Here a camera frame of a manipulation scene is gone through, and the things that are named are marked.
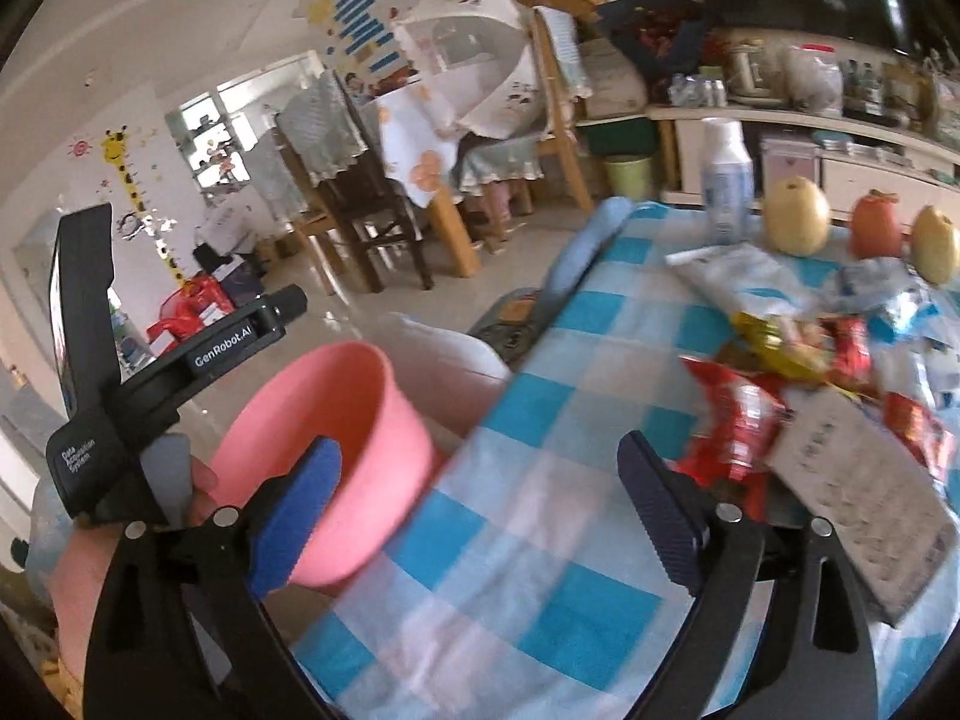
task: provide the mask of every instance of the blue checkered tablecloth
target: blue checkered tablecloth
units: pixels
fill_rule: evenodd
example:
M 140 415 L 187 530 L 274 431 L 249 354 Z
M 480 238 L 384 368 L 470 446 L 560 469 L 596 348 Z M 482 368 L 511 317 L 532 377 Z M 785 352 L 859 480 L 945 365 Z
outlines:
M 845 236 L 784 260 L 819 287 Z M 703 399 L 678 355 L 712 355 L 733 332 L 664 255 L 706 242 L 702 212 L 638 206 L 484 426 L 296 645 L 352 720 L 619 720 L 642 693 L 691 601 L 616 476 L 616 447 L 640 428 L 683 455 Z M 955 506 L 956 470 L 950 487 Z M 882 717 L 942 648 L 959 587 L 954 555 L 898 630 L 872 623 Z M 710 710 L 736 699 L 769 596 L 758 584 Z

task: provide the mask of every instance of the yellow snack package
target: yellow snack package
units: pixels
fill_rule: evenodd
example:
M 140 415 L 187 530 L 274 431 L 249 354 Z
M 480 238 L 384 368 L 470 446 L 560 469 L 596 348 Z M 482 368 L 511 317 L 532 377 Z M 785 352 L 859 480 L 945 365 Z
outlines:
M 752 317 L 741 312 L 733 328 L 760 362 L 791 381 L 823 384 L 832 360 L 832 339 L 819 322 L 789 317 Z

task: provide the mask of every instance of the red snack package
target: red snack package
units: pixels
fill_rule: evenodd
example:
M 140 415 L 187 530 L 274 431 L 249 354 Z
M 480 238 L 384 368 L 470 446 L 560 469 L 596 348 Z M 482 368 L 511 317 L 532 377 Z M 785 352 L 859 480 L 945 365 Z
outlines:
M 898 392 L 887 392 L 883 399 L 883 424 L 930 476 L 942 485 L 947 483 L 957 439 L 930 409 Z
M 823 317 L 821 324 L 833 338 L 833 363 L 827 379 L 854 392 L 870 389 L 872 367 L 863 317 Z
M 762 519 L 763 457 L 786 417 L 784 402 L 752 378 L 710 360 L 681 357 L 704 388 L 713 413 L 709 436 L 696 439 L 677 470 L 703 488 L 744 488 L 747 513 Z

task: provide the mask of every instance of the pillow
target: pillow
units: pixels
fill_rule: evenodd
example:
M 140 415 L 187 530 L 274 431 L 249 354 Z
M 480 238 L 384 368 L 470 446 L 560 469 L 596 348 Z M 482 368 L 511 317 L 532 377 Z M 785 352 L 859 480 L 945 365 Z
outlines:
M 404 314 L 386 314 L 367 341 L 390 358 L 414 408 L 460 437 L 480 424 L 510 381 L 510 368 L 483 341 Z

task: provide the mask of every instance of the giraffe wall sticker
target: giraffe wall sticker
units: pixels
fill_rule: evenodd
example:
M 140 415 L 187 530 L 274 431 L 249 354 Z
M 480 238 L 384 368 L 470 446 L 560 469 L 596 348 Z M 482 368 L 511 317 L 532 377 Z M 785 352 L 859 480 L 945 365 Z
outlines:
M 160 230 L 157 230 L 157 227 L 154 225 L 154 218 L 147 213 L 147 206 L 143 202 L 143 191 L 133 178 L 133 173 L 131 172 L 133 165 L 131 165 L 128 160 L 126 125 L 121 127 L 117 132 L 107 130 L 107 138 L 105 138 L 100 145 L 104 150 L 104 160 L 110 165 L 113 165 L 120 175 L 120 184 L 130 198 L 131 205 L 133 205 L 133 213 L 142 221 L 143 229 L 147 235 L 154 239 L 154 243 L 157 245 L 157 254 L 160 255 L 160 259 L 163 260 L 167 269 L 173 274 L 176 283 L 184 284 L 186 277 L 176 264 L 173 255 L 171 255 L 170 248 L 165 244 Z

